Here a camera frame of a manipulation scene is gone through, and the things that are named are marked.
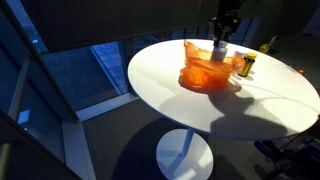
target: glass wall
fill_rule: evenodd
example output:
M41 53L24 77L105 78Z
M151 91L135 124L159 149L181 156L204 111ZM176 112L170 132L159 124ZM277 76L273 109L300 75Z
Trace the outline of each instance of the glass wall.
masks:
M0 59L0 110L9 114L20 67L2 46ZM26 81L19 112L17 123L64 162L61 121L29 80Z

